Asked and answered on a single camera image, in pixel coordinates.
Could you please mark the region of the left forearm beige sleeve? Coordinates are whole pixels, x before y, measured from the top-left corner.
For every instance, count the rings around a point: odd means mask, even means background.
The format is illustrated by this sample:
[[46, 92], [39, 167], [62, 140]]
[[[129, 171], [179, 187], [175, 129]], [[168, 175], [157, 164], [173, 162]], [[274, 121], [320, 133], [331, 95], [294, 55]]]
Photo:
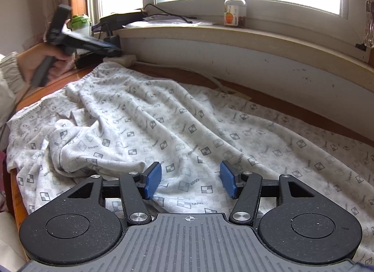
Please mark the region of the left forearm beige sleeve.
[[1, 75], [1, 126], [3, 126], [14, 108], [18, 93], [23, 90], [26, 82], [18, 68], [17, 52], [3, 57], [0, 63]]

